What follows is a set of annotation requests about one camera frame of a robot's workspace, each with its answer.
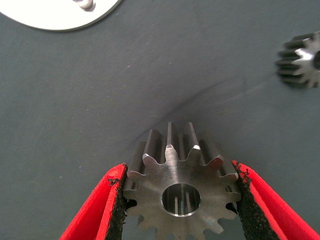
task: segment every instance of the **steel gear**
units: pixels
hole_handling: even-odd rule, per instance
[[[295,87],[318,87],[320,82],[320,32],[294,37],[279,54],[278,74]]]
[[[173,234],[176,239],[193,235],[204,240],[204,230],[220,234],[221,218],[237,214],[226,208],[241,194],[238,174],[214,144],[198,142],[192,123],[183,134],[168,124],[167,138],[151,130],[127,172],[124,197],[135,200],[129,216],[140,216],[138,227],[156,228],[156,239]]]

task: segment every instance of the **metal gear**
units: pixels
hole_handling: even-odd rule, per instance
[[[140,216],[138,227],[155,227],[157,240],[173,234],[204,240],[204,230],[220,234],[221,218],[237,214],[226,206],[240,201],[238,174],[214,144],[198,142],[192,123],[183,134],[168,124],[167,138],[151,130],[140,143],[127,172],[123,195],[135,200],[129,216]]]
[[[318,87],[320,82],[320,32],[294,37],[284,44],[276,63],[282,80],[295,87]]]

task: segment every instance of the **white plate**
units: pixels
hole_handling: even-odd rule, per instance
[[[0,12],[19,23],[44,30],[83,28],[109,14],[121,0],[94,0],[92,10],[83,10],[73,0],[0,0]]]

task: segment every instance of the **gear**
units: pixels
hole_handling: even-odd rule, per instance
[[[294,87],[318,87],[320,81],[320,32],[296,36],[279,54],[278,74]]]
[[[138,227],[143,230],[155,227],[157,240],[169,234],[204,240],[204,230],[223,232],[219,219],[237,216],[226,208],[241,199],[237,179],[233,165],[215,145],[198,142],[192,123],[178,135],[170,122],[166,140],[151,130],[129,167],[123,195],[136,206],[127,214],[140,216]]]

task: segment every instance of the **gray backdrop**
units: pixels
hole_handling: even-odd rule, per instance
[[[54,240],[148,130],[194,123],[316,231],[320,90],[279,81],[318,0],[124,0],[73,32],[0,15],[0,239]],[[124,240],[153,239],[126,219]],[[207,239],[244,239],[239,220]]]

